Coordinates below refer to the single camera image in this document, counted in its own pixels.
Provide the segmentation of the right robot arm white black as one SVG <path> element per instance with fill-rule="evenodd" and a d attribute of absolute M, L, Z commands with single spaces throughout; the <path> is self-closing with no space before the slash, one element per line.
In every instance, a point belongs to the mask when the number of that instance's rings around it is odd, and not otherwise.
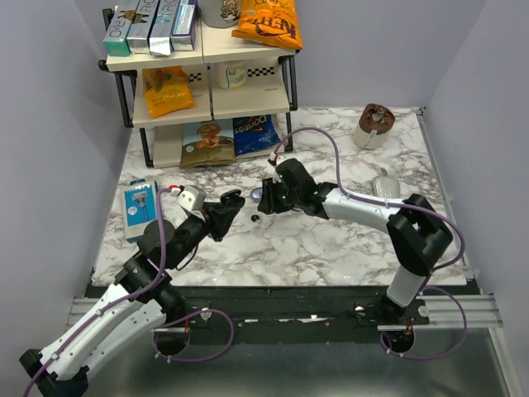
<path fill-rule="evenodd" d="M 408 317 L 410 303 L 453 242 L 441 215 L 420 194 L 404 200 L 354 197 L 338 184 L 315 182 L 300 161 L 289 159 L 275 167 L 273 177 L 262 181 L 258 211 L 270 215 L 294 210 L 359 223 L 389 236 L 400 267 L 376 305 L 376 316 L 391 324 Z"/>

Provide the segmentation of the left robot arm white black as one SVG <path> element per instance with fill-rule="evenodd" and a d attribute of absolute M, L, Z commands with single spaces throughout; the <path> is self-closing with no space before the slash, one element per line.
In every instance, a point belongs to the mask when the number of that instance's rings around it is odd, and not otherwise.
<path fill-rule="evenodd" d="M 50 345 L 21 356 L 31 378 L 27 389 L 36 387 L 43 396 L 81 396 L 95 375 L 140 337 L 190 318 L 168 271 L 203 239 L 221 241 L 245 199 L 232 190 L 208 202 L 202 190 L 188 186 L 176 202 L 187 215 L 178 227 L 163 218 L 151 222 L 137 242 L 139 250 L 92 308 Z"/>

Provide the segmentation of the blue-purple earbud charging case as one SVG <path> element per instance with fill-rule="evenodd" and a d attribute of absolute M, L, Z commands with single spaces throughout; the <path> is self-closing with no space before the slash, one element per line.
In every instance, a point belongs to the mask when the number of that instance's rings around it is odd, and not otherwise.
<path fill-rule="evenodd" d="M 250 197 L 256 202 L 259 202 L 261 200 L 262 195 L 263 195 L 262 188 L 252 189 L 250 192 Z"/>

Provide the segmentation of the black earbud charging case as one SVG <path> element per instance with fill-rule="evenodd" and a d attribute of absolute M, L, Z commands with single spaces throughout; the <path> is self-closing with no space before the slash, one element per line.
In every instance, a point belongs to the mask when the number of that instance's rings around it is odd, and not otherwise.
<path fill-rule="evenodd" d="M 220 200 L 221 203 L 227 208 L 236 208 L 240 210 L 245 205 L 245 198 L 241 196 L 242 192 L 240 189 L 233 189 L 225 192 Z"/>

